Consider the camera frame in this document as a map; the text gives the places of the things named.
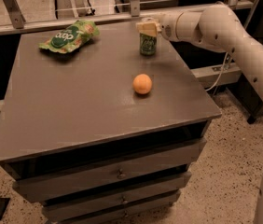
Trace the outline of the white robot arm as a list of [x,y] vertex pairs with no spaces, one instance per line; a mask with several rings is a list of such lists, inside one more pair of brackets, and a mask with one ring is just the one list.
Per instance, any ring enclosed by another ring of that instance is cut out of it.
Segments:
[[[145,35],[162,35],[214,52],[228,53],[263,102],[263,45],[252,38],[235,13],[218,3],[201,11],[159,13],[136,24]],[[263,176],[253,224],[263,224]]]

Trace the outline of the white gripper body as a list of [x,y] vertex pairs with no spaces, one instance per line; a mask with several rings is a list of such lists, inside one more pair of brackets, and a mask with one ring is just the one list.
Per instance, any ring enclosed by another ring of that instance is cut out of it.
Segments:
[[176,25],[179,15],[176,13],[160,13],[158,15],[161,35],[168,41],[177,42]]

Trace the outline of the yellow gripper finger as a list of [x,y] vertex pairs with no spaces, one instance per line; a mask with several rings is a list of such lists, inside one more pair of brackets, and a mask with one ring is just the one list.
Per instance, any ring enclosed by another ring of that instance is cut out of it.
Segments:
[[159,32],[159,24],[155,21],[141,21],[136,23],[140,34],[156,37]]

